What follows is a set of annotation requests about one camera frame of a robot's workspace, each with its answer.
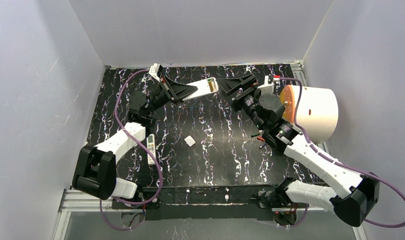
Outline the grey remote control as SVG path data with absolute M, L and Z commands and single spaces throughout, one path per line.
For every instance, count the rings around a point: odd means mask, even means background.
M 207 80 L 211 78 L 212 79 L 212 83 L 214 85 L 214 92 L 210 91 L 209 85 Z M 196 91 L 194 91 L 193 93 L 191 93 L 190 95 L 188 95 L 187 97 L 183 98 L 182 101 L 190 101 L 192 99 L 196 99 L 199 97 L 203 97 L 206 95 L 211 95 L 211 94 L 215 94 L 219 91 L 219 85 L 217 83 L 217 79 L 215 77 L 209 77 L 206 79 L 202 79 L 199 81 L 194 81 L 191 83 L 187 83 L 186 86 L 187 87 L 196 87 Z

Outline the gold black battery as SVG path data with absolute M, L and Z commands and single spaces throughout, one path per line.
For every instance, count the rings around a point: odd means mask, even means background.
M 208 79 L 207 79 L 207 83 L 208 83 L 208 86 L 209 86 L 210 91 L 211 91 L 211 92 L 214 92 L 214 91 L 215 91 L 215 86 L 213 85 L 213 79 L 212 79 L 212 78 L 208 78 Z

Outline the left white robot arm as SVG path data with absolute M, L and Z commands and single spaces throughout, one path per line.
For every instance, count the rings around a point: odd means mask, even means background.
M 146 147 L 143 141 L 152 138 L 155 120 L 152 115 L 168 102 L 180 103 L 210 94 L 211 79 L 204 79 L 188 84 L 159 77 L 158 83 L 150 94 L 134 91 L 130 94 L 129 122 L 107 140 L 95 145 L 81 148 L 72 179 L 72 187 L 101 200 L 108 198 L 132 199 L 138 185 L 132 181 L 117 177 L 118 161 L 133 147 L 143 148 L 155 164 L 159 184 L 163 183 L 163 174 L 158 163 L 153 145 Z

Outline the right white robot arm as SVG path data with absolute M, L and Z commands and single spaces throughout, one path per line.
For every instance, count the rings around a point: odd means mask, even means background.
M 254 75 L 218 80 L 221 94 L 232 109 L 246 113 L 262 131 L 264 142 L 325 181 L 325 186 L 288 177 L 273 190 L 260 191 L 251 202 L 260 208 L 307 204 L 333 211 L 346 224 L 359 227 L 379 198 L 380 183 L 371 173 L 358 173 L 310 141 L 300 126 L 283 118 L 286 110 L 278 95 L 262 93 Z

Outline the white battery cover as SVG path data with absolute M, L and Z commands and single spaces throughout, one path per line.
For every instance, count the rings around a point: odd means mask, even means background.
M 194 140 L 193 137 L 191 137 L 190 135 L 188 135 L 187 137 L 184 138 L 185 143 L 189 146 L 192 147 L 196 144 L 196 141 Z

